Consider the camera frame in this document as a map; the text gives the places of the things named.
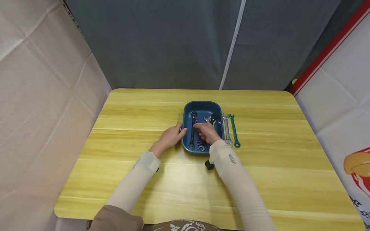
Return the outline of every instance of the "red stripe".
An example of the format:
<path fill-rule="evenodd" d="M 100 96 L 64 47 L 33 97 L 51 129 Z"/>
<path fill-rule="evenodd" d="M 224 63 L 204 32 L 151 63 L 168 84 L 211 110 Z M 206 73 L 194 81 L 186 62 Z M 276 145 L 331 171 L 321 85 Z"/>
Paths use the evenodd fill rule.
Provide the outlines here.
<path fill-rule="evenodd" d="M 289 92 L 292 94 L 298 94 L 301 89 L 306 85 L 309 81 L 308 77 L 311 73 L 320 65 L 320 63 L 326 58 L 326 56 L 334 49 L 334 47 L 345 37 L 345 35 L 353 28 L 353 26 L 360 20 L 360 18 L 366 13 L 366 11 L 370 8 L 370 0 L 364 0 L 361 6 L 356 10 L 356 12 L 350 17 L 347 23 L 343 26 L 343 28 L 339 31 L 339 33 L 331 40 L 331 42 L 320 52 L 320 54 L 316 57 L 316 59 L 307 67 L 307 69 L 300 75 L 297 81 L 292 85 L 289 89 Z"/>
<path fill-rule="evenodd" d="M 366 152 L 366 151 L 370 151 L 370 147 L 367 147 L 367 148 L 365 148 L 365 149 L 362 149 L 362 150 L 360 150 L 360 151 L 358 151 L 358 152 Z"/>

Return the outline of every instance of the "blue tray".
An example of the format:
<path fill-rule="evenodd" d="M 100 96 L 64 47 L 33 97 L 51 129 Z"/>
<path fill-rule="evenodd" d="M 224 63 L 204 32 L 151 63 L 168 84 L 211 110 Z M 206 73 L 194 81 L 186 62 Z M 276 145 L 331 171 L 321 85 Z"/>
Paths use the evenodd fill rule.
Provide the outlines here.
<path fill-rule="evenodd" d="M 210 101 L 192 101 L 192 102 L 187 103 L 184 107 L 184 117 L 182 121 L 182 128 L 188 128 L 188 131 L 186 132 L 186 135 L 181 139 L 181 143 L 184 146 L 184 148 L 191 154 L 208 155 L 209 154 L 209 144 L 207 144 L 205 141 L 203 142 L 203 144 L 205 145 L 205 150 L 203 152 L 198 150 L 198 145 L 196 144 L 198 140 L 198 131 L 196 129 L 194 130 L 195 148 L 194 150 L 188 149 L 188 145 L 189 145 L 190 137 L 191 137 L 191 126 L 192 126 L 191 113 L 192 112 L 197 113 L 197 118 L 199 119 L 199 123 L 204 123 L 205 117 L 210 116 L 211 114 L 216 114 L 217 116 L 216 121 L 215 121 L 216 132 L 222 139 L 225 139 L 224 131 L 223 131 L 223 119 L 222 119 L 221 107 L 215 102 L 210 102 Z"/>

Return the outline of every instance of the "arm sleeve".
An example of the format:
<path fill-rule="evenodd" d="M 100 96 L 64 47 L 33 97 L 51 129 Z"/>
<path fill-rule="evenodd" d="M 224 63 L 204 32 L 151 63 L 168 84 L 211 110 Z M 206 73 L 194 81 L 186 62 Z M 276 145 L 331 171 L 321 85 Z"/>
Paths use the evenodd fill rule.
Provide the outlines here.
<path fill-rule="evenodd" d="M 137 199 L 158 170 L 160 163 L 160 160 L 152 152 L 144 152 L 132 170 L 118 184 L 108 199 L 107 205 L 131 213 Z"/>
<path fill-rule="evenodd" d="M 210 148 L 209 161 L 229 189 L 245 231 L 276 230 L 251 177 L 225 141 L 218 140 Z"/>

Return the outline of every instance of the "wrench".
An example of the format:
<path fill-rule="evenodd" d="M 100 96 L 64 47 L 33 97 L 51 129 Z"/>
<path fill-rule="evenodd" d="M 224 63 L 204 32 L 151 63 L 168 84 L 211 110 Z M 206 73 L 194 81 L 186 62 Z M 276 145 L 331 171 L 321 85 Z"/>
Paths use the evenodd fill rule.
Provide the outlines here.
<path fill-rule="evenodd" d="M 206 147 L 204 145 L 199 145 L 198 150 L 199 149 L 202 149 L 202 152 L 204 152 L 204 150 L 206 150 Z"/>
<path fill-rule="evenodd" d="M 231 147 L 233 146 L 233 143 L 230 139 L 230 133 L 229 133 L 229 125 L 228 125 L 228 119 L 229 117 L 228 116 L 225 116 L 224 113 L 222 113 L 222 118 L 223 120 L 225 121 L 225 129 L 226 129 L 226 140 L 225 142 L 229 145 L 231 145 Z"/>
<path fill-rule="evenodd" d="M 212 114 L 211 116 L 207 116 L 204 118 L 204 120 L 207 122 L 207 123 L 211 123 L 213 125 L 213 128 L 215 128 L 215 121 L 216 121 L 216 114 Z"/>
<path fill-rule="evenodd" d="M 194 150 L 195 148 L 195 145 L 194 145 L 194 124 L 195 124 L 195 118 L 196 118 L 196 115 L 197 113 L 196 112 L 192 112 L 191 113 L 191 118 L 193 119 L 192 121 L 192 124 L 191 124 L 191 136 L 190 136 L 190 142 L 189 142 L 189 145 L 188 145 L 188 149 L 190 151 Z"/>
<path fill-rule="evenodd" d="M 230 120 L 231 120 L 232 131 L 234 133 L 234 140 L 235 140 L 234 146 L 236 148 L 240 148 L 240 143 L 238 141 L 238 136 L 236 135 L 236 129 L 235 129 L 235 123 L 234 123 L 234 117 L 235 117 L 235 115 L 229 114 L 229 117 L 230 117 Z"/>
<path fill-rule="evenodd" d="M 198 118 L 195 118 L 195 122 L 196 123 L 199 123 L 199 119 Z M 199 146 L 201 144 L 201 140 L 200 140 L 200 136 L 198 135 L 198 138 L 196 140 L 196 144 Z"/>

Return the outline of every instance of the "wood grain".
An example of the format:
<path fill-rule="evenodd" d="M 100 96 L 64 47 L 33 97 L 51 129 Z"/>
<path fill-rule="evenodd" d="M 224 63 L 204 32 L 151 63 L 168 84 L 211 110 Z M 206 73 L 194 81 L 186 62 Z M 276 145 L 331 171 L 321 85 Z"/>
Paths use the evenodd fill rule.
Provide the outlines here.
<path fill-rule="evenodd" d="M 242 146 L 234 150 L 277 230 L 363 229 L 295 98 L 283 91 L 113 90 L 60 193 L 56 215 L 93 219 L 141 153 L 182 121 L 189 101 L 214 101 L 235 114 Z M 217 172 L 206 170 L 206 159 L 188 154 L 180 143 L 169 149 L 133 214 L 148 224 L 189 219 L 243 229 Z"/>

